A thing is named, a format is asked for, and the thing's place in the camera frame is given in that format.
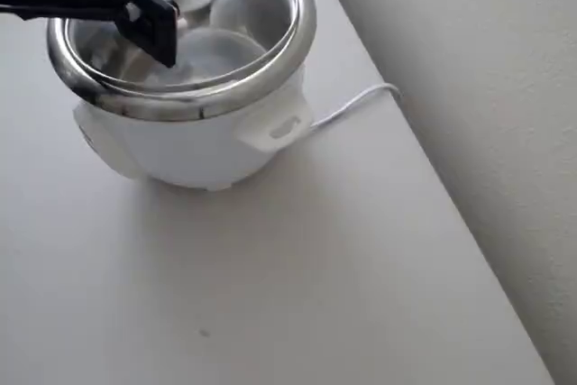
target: table surface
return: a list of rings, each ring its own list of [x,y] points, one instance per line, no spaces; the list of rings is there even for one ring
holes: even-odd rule
[[[381,78],[317,0],[318,115]],[[114,174],[0,20],[0,382],[551,384],[390,96],[206,193]]]

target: power cord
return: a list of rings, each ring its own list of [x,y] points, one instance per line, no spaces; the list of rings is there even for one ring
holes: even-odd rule
[[[325,128],[329,124],[337,121],[344,115],[349,114],[354,108],[358,108],[362,103],[366,103],[371,96],[375,96],[378,90],[388,90],[398,101],[400,101],[403,97],[400,90],[398,90],[398,87],[391,85],[390,83],[379,83],[378,85],[367,87],[338,110],[332,112],[327,117],[314,122],[311,125],[308,134],[316,133],[320,129]]]

